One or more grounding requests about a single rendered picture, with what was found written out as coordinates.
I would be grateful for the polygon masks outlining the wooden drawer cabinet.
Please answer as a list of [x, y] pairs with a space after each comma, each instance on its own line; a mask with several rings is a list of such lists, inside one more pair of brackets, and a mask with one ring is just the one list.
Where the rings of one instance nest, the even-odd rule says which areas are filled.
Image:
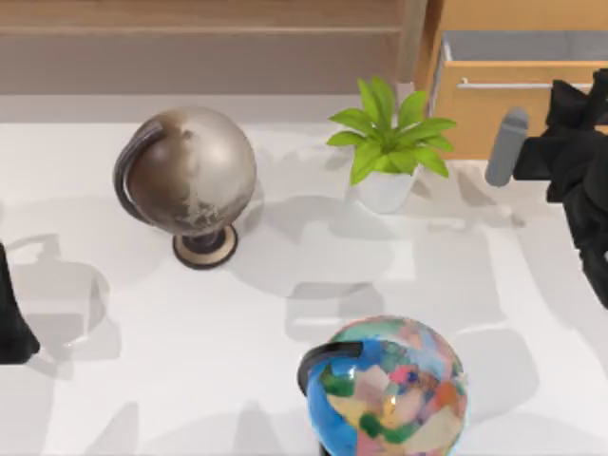
[[[443, 39], [451, 31], [575, 34], [583, 39], [581, 50], [600, 48], [580, 60], [448, 61]], [[427, 0], [414, 84], [437, 94], [445, 71], [454, 81], [466, 76], [465, 88], [524, 89], [578, 77], [588, 84], [601, 67], [608, 68], [608, 0]]]

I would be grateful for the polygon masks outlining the pale grey rounded box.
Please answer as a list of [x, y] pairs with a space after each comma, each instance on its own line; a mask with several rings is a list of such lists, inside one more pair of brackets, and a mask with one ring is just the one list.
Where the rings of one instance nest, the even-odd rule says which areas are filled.
[[484, 173], [489, 185], [500, 188], [511, 180], [528, 137], [528, 126], [528, 113], [520, 107], [513, 107], [504, 115]]

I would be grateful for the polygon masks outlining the colourful globe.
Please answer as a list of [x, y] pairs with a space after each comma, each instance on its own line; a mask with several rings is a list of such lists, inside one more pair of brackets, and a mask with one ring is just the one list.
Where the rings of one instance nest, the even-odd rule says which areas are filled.
[[347, 324], [302, 357], [319, 456], [453, 456], [466, 426], [466, 370], [428, 325], [396, 315]]

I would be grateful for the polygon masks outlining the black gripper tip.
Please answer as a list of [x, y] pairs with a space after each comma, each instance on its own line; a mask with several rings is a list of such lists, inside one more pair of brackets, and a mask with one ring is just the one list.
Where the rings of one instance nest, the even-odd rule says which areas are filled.
[[0, 242], [0, 366], [26, 364], [40, 348], [18, 307], [6, 249]]

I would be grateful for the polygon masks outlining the green plant in white pot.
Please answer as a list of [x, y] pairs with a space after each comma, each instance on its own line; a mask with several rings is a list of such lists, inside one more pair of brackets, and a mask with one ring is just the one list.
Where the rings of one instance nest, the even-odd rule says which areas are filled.
[[442, 154], [453, 149], [445, 132], [456, 122], [429, 116], [422, 90], [399, 101], [393, 86], [380, 77], [359, 79], [357, 86], [360, 106], [329, 117], [340, 130], [326, 145], [352, 149], [350, 188], [372, 212], [391, 214], [405, 203], [421, 170], [449, 177]]

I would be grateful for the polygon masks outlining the wooden open shelf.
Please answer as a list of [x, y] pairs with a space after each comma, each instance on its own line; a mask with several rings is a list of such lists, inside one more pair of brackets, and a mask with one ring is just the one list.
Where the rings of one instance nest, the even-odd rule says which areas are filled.
[[351, 94], [412, 80], [427, 0], [0, 0], [1, 94]]

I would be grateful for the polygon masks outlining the brown and silver globe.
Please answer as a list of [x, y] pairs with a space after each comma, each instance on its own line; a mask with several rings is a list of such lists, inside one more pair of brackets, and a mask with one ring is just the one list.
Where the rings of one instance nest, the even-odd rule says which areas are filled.
[[237, 250], [234, 223], [255, 193], [257, 162], [234, 120], [208, 107], [175, 107], [134, 131], [112, 183], [129, 216], [171, 235], [179, 262], [209, 270]]

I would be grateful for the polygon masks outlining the pale wooden drawer front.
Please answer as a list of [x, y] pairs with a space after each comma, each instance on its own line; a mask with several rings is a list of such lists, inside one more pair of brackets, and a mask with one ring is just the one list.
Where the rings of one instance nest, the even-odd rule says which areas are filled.
[[435, 117], [457, 124], [446, 132], [447, 159], [484, 160], [492, 151], [504, 115], [528, 113], [529, 133], [545, 129], [552, 82], [564, 80], [586, 92], [593, 72], [608, 61], [449, 61], [443, 64], [433, 107]]

